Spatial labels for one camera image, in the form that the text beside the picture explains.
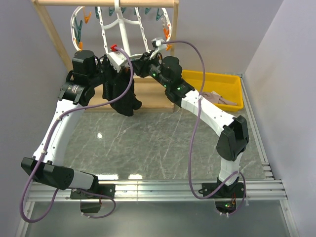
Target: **yellow tray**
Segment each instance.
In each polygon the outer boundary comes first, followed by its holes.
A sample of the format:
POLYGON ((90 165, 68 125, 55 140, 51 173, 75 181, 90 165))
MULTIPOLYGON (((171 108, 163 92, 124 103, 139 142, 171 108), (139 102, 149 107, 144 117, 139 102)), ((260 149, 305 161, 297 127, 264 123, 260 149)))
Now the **yellow tray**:
MULTIPOLYGON (((202 72, 196 71, 182 71, 182 78, 195 89, 200 90, 202 86, 202 72)), ((205 86, 203 91, 212 92, 216 91, 225 99, 236 102, 237 105, 215 105, 225 111, 238 111, 243 108, 242 90, 240 77, 225 74, 206 73, 205 86)))

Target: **gray wall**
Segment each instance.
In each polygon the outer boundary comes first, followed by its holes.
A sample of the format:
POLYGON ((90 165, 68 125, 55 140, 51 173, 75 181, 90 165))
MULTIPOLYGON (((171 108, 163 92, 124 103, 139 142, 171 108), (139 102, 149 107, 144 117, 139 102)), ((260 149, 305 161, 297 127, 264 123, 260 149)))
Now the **gray wall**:
POLYGON ((269 162, 302 237, 316 233, 315 9, 314 0, 285 0, 245 74, 269 162))
MULTIPOLYGON (((253 54, 271 24, 282 0, 180 0, 177 39, 194 43, 201 51, 208 72, 244 73, 253 54)), ((47 8, 70 56, 75 52, 71 42, 70 16, 75 7, 47 8)), ((94 9, 90 22, 83 24, 82 41, 86 49, 103 55, 101 29, 94 9)), ((141 17, 148 40, 162 35, 161 22, 156 22, 156 8, 148 15, 141 9, 141 17)), ((108 17, 108 8, 103 8, 104 22, 109 24, 116 16, 108 17)), ((133 19, 133 9, 124 16, 133 19)), ((137 26, 128 26, 132 52, 144 48, 137 26)), ((109 44, 121 44, 118 27, 107 34, 109 44)), ((176 56, 184 69, 201 71, 198 57, 189 46, 177 46, 176 56)))
POLYGON ((1 2, 0 45, 0 232, 10 237, 27 179, 20 163, 44 137, 66 69, 28 0, 1 2))

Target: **wooden rod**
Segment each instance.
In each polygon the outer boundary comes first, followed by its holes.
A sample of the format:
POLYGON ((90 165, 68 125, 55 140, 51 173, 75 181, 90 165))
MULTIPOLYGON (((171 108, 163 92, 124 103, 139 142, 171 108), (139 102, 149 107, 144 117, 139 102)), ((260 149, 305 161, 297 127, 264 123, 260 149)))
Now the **wooden rod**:
MULTIPOLYGON (((172 15, 172 34, 171 34, 171 40, 176 40, 177 38, 177 27, 178 27, 178 9, 179 9, 179 0, 174 1, 173 6, 173 15, 172 15)), ((172 45, 171 48, 171 56, 174 56, 174 49, 175 49, 175 43, 172 45)))
POLYGON ((38 5, 36 0, 32 0, 33 6, 36 10, 36 12, 39 15, 39 18, 41 19, 43 25, 45 26, 49 37, 51 39, 51 41, 53 42, 59 56, 61 57, 61 59, 63 60, 66 68, 68 71, 73 69, 73 64, 71 62, 71 59, 65 49, 65 46, 63 44, 63 42, 61 41, 59 34, 54 26, 53 21, 51 20, 49 13, 47 12, 45 6, 40 6, 38 5))
MULTIPOLYGON (((114 0, 37 0, 39 5, 114 6, 114 0)), ((175 0, 120 0, 121 7, 173 7, 175 0)))

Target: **clothespin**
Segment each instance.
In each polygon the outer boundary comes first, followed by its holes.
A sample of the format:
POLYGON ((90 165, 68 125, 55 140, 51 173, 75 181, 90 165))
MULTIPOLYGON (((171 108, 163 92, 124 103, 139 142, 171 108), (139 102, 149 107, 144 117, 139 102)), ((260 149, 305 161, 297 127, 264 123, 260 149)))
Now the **clothespin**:
POLYGON ((84 9, 85 9, 85 7, 83 7, 83 18, 84 18, 84 22, 87 24, 89 19, 90 19, 91 12, 89 12, 89 15, 86 15, 84 9))
POLYGON ((159 15, 159 8, 157 8, 156 21, 162 17, 163 13, 159 15))
POLYGON ((77 42, 77 40, 76 40, 76 44, 77 44, 77 46, 78 46, 78 48, 80 49, 80 50, 83 50, 83 43, 82 42, 77 42))
MULTIPOLYGON (((163 29, 163 33, 164 33, 164 36, 166 37, 166 40, 167 40, 168 37, 169 37, 169 33, 170 33, 169 28, 168 28, 168 29, 164 28, 164 29, 163 29)), ((171 47, 172 47, 172 46, 171 46, 170 44, 167 44, 166 51, 168 51, 169 49, 171 49, 171 47)))
POLYGON ((145 8, 145 15, 147 15, 150 12, 150 9, 152 9, 151 7, 146 7, 145 8))
POLYGON ((77 31, 81 31, 81 29, 82 29, 82 20, 80 20, 80 25, 78 26, 76 17, 75 17, 75 27, 76 27, 77 31))
POLYGON ((81 41, 81 30, 77 31, 75 29, 75 38, 76 38, 76 42, 80 42, 81 41))
MULTIPOLYGON (((139 10, 139 7, 137 8, 139 10)), ((134 8, 134 15, 136 15, 136 9, 134 8)))
POLYGON ((75 37, 76 37, 77 42, 80 42, 80 39, 81 39, 81 29, 82 29, 82 20, 80 20, 80 25, 78 26, 77 19, 75 17, 75 37))
POLYGON ((164 33, 164 36, 165 36, 166 39, 167 39, 168 36, 169 36, 169 29, 164 28, 164 29, 163 29, 163 33, 164 33))
POLYGON ((114 12, 114 7, 109 7, 109 16, 112 16, 114 12))
POLYGON ((98 13, 98 7, 97 7, 97 6, 94 7, 94 11, 95 11, 95 17, 96 17, 97 19, 99 19, 100 16, 99 16, 99 13, 98 13))
POLYGON ((126 11, 127 7, 121 7, 120 10, 122 11, 122 14, 126 11))

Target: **black cloth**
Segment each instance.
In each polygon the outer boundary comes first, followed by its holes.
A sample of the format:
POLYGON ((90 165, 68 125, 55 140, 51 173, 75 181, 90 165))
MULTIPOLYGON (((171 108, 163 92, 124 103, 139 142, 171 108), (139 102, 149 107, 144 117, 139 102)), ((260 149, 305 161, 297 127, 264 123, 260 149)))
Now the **black cloth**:
MULTIPOLYGON (((116 75, 114 80, 106 80, 103 84, 103 99, 113 100, 119 97, 127 88, 130 80, 130 69, 123 68, 116 75)), ((111 107, 119 114, 133 116, 134 110, 142 106, 142 102, 136 99, 134 93, 134 79, 128 92, 118 101, 111 103, 111 107)))

